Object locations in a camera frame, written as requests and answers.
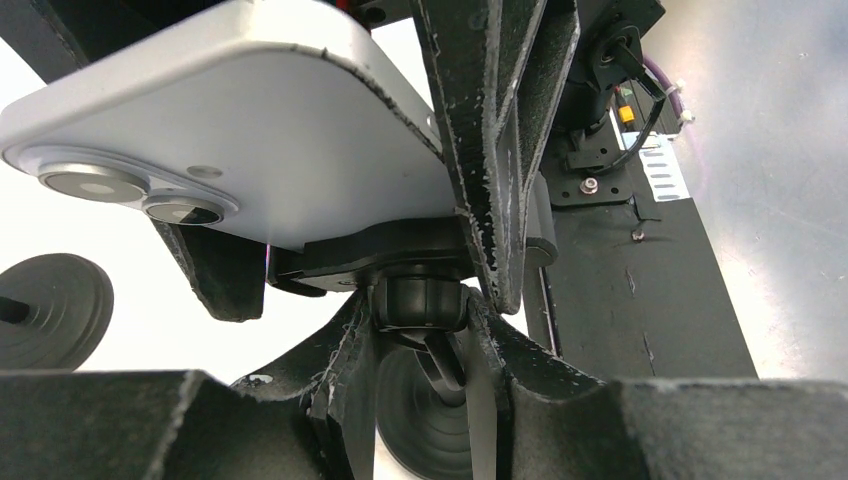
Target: black metal plate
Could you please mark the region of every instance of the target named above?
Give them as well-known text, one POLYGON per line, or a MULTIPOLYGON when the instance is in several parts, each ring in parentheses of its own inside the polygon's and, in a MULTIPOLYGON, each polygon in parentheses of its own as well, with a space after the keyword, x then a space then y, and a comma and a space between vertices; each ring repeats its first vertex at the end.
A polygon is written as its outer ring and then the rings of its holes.
POLYGON ((598 191, 586 195, 580 191, 585 176, 562 173, 553 163, 542 166, 542 175, 548 182, 551 205, 555 209, 592 205, 627 203, 633 196, 633 185, 627 170, 619 170, 598 178, 598 191))
POLYGON ((692 200, 554 212, 563 359, 602 378, 757 375, 692 200), (640 230, 641 241, 633 232, 640 230))

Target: black rubber cup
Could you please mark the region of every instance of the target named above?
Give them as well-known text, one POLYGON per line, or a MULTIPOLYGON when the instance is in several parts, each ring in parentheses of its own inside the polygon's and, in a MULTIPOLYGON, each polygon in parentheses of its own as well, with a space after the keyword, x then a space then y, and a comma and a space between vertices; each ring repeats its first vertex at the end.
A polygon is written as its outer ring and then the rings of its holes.
POLYGON ((472 478, 465 404, 445 405, 411 350, 392 353, 380 366, 377 428, 392 456, 416 475, 472 478))
POLYGON ((0 322, 0 369, 74 370, 100 344, 112 318, 112 282, 85 258, 56 253, 0 274, 0 297, 29 306, 0 322))

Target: white wall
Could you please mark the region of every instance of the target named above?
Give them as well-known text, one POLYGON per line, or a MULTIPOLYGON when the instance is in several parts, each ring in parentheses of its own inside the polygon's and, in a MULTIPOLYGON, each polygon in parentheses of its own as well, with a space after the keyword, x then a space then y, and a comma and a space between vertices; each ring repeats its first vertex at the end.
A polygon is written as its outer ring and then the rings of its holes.
MULTIPOLYGON (((374 32, 374 38, 429 100, 412 23, 374 32)), ((42 86, 0 41, 0 108, 42 86)), ((96 262, 112 279, 112 323, 81 370, 196 368, 230 383, 308 337, 346 298, 306 299, 269 288, 261 320, 217 322, 195 298, 144 215, 62 196, 5 164, 0 165, 0 221, 0 271, 35 255, 69 252, 96 262)), ((523 314, 512 321, 526 332, 523 314)), ((379 446, 376 470, 376 478, 402 476, 379 446)))

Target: bolt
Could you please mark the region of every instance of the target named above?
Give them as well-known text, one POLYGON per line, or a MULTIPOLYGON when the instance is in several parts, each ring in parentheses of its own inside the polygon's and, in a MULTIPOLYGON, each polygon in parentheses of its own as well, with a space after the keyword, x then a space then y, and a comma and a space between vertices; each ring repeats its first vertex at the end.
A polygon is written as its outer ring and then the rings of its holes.
POLYGON ((598 191, 598 181, 589 177, 580 182, 580 191, 586 195, 594 195, 598 191))

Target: metal panel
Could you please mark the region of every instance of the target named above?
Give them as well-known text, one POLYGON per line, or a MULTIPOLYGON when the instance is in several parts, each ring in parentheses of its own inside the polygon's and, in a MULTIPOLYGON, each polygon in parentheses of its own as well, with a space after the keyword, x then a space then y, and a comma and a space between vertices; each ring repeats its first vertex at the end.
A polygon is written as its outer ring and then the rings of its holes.
POLYGON ((645 52, 687 82, 675 150, 759 374, 848 380, 848 3, 664 6, 645 52))
POLYGON ((554 213, 563 359, 614 377, 756 377, 692 200, 554 213))

